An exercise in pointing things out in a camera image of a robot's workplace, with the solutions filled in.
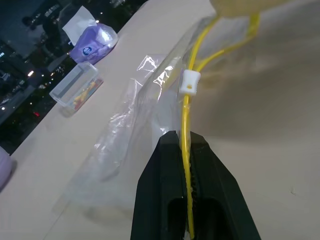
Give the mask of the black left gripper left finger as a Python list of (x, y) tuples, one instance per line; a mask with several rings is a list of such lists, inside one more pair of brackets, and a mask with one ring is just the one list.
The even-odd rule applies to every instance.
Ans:
[(187, 221), (187, 190), (179, 138), (159, 138), (137, 184), (130, 238), (182, 240)]

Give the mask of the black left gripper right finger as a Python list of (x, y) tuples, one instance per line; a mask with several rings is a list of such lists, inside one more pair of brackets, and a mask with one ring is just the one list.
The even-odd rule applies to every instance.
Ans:
[(259, 240), (241, 189), (205, 138), (191, 133), (191, 186), (197, 240)]

